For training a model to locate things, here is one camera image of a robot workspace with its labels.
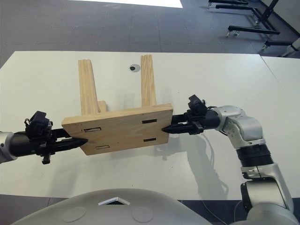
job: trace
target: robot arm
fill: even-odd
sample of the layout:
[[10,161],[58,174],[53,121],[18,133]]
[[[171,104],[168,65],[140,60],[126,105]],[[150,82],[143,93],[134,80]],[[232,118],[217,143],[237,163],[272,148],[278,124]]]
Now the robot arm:
[[174,116],[168,133],[198,134],[216,129],[226,134],[241,161],[242,202],[248,220],[267,224],[299,224],[293,215],[293,200],[277,163],[274,163],[263,137],[261,124],[235,106],[206,107],[205,101],[190,97],[188,110]]
[[71,138],[64,129],[52,129],[53,123],[46,113],[37,111],[25,120],[24,132],[0,132],[0,164],[16,160],[20,156],[39,155],[42,163],[50,163],[51,155],[80,147],[88,140]]
[[299,49],[300,49],[300,38],[298,38],[291,45],[289,45],[286,48],[286,52],[284,54],[282,54],[281,57],[291,56],[291,55],[295,54],[296,52],[298,52]]

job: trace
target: black metal frame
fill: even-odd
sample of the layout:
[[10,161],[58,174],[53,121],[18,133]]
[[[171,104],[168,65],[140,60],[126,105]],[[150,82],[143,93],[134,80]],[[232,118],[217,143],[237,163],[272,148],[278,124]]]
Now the black metal frame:
[[279,0],[273,0],[271,4],[266,8],[266,10],[262,13],[259,11],[259,9],[254,7],[246,7],[246,6],[227,6],[227,5],[216,5],[216,8],[229,8],[229,9],[241,9],[241,10],[251,10],[253,15],[255,15],[258,20],[255,22],[255,26],[257,26],[259,23],[262,23],[266,29],[260,29],[260,28],[250,28],[250,27],[240,27],[240,26],[229,26],[228,27],[228,33],[226,35],[229,36],[229,34],[235,30],[236,34],[238,34],[239,31],[245,31],[245,32],[252,32],[252,33],[261,33],[261,34],[280,34],[280,31],[278,31],[273,24],[271,24],[268,20],[271,13],[274,11],[274,7],[277,4]]
[[293,41],[266,41],[264,44],[267,47],[270,46],[289,46],[293,43]]
[[233,5],[248,5],[248,2],[246,0],[209,0],[208,1],[208,8],[211,7],[212,3],[222,3],[222,4],[233,4]]

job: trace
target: cable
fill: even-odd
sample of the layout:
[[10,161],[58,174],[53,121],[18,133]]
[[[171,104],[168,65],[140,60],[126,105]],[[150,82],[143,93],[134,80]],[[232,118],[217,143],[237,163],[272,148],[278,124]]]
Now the cable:
[[219,130],[219,132],[225,136],[227,136],[227,134],[224,131]]
[[215,218],[217,218],[222,224],[228,225],[227,223],[225,223],[223,220],[221,220],[219,217],[217,217],[212,211],[209,210],[209,208],[207,208],[207,206],[205,205],[204,201],[202,200],[202,204],[203,206],[206,208],[206,210],[212,214]]
[[234,222],[235,222],[235,211],[236,211],[238,205],[239,205],[241,202],[242,202],[242,201],[239,201],[239,202],[235,205],[235,207],[234,207],[234,210],[233,210],[233,220],[234,220]]

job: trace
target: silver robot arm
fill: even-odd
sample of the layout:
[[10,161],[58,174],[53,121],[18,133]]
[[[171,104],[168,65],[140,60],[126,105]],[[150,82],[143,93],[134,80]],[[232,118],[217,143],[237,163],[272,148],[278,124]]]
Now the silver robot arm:
[[281,57],[288,57],[300,50],[300,38],[295,40],[291,45],[286,48],[286,52]]
[[235,106],[213,108],[238,153],[247,180],[241,185],[242,201],[249,212],[247,224],[299,224],[293,215],[293,200],[277,163],[263,137],[261,124]]

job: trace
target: rectangular slot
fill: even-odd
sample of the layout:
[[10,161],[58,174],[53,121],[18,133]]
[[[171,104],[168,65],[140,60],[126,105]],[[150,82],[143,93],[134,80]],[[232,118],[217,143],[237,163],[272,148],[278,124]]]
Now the rectangular slot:
[[100,131],[101,127],[94,127],[89,129],[84,129],[85,132],[94,132],[94,131]]
[[148,138],[148,139],[144,139],[144,142],[152,142],[152,141],[156,141],[156,138]]
[[108,149],[108,148],[109,148],[109,145],[96,146],[95,148],[96,148],[96,150],[100,150],[100,149]]
[[157,119],[153,119],[153,120],[143,120],[142,123],[145,124],[145,123],[154,123],[154,122],[157,122],[158,120]]

